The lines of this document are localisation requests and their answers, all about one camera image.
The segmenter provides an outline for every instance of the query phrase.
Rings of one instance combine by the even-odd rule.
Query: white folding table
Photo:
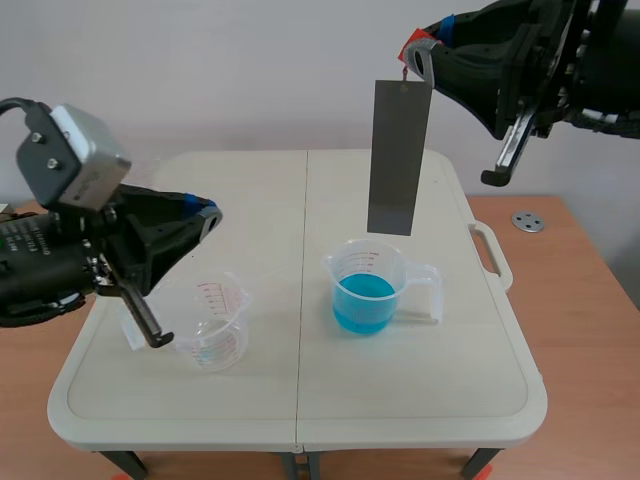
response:
[[[524,442],[547,408],[542,379],[507,300],[511,272],[476,222],[451,163],[425,152],[410,237],[367,233],[368,151],[200,152],[164,163],[154,187],[214,199],[225,217],[194,251],[202,268],[245,280],[250,340],[234,366],[194,370],[171,347],[133,352],[119,300],[98,299],[49,398],[71,445],[100,451],[132,477],[134,450],[242,450],[309,456],[361,448],[472,447],[473,478]],[[499,274],[486,271],[471,234]],[[321,257],[349,238],[378,238],[445,276],[441,324],[410,289],[374,336],[332,316]]]

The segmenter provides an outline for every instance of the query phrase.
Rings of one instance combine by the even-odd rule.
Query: gray metal strip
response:
[[[431,92],[426,82],[376,81],[370,233],[411,235]]]

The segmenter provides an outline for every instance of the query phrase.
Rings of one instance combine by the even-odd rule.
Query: measuring cup with blue liquid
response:
[[[432,321],[444,310],[442,277],[437,268],[409,262],[395,247],[377,240],[349,240],[323,259],[331,276],[333,313],[345,329],[379,332],[393,319],[398,300],[411,285],[429,287]]]

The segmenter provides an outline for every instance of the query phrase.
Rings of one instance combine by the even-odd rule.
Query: orange wooden surface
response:
[[[473,198],[515,276],[509,293],[544,377],[549,413],[525,445],[500,454],[490,480],[638,478],[640,314],[593,245],[554,197]],[[516,210],[547,227],[527,234]],[[0,480],[110,480],[120,472],[51,431],[51,386],[88,307],[46,324],[0,330]],[[457,479],[469,450],[328,453],[323,480]],[[276,456],[262,453],[140,452],[150,480],[284,480]]]

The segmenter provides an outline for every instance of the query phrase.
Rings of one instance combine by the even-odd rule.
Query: empty measuring cup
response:
[[[432,320],[442,320],[444,296],[437,268],[409,262],[376,240],[349,240],[323,259],[333,282],[336,320],[356,333],[376,333],[393,318],[398,299],[413,284],[430,287]]]
[[[247,348],[249,328],[245,311],[251,296],[238,278],[229,273],[170,275],[147,297],[163,331],[172,331],[173,348],[189,356],[205,370],[227,368]],[[123,330],[132,348],[133,319],[123,319]]]

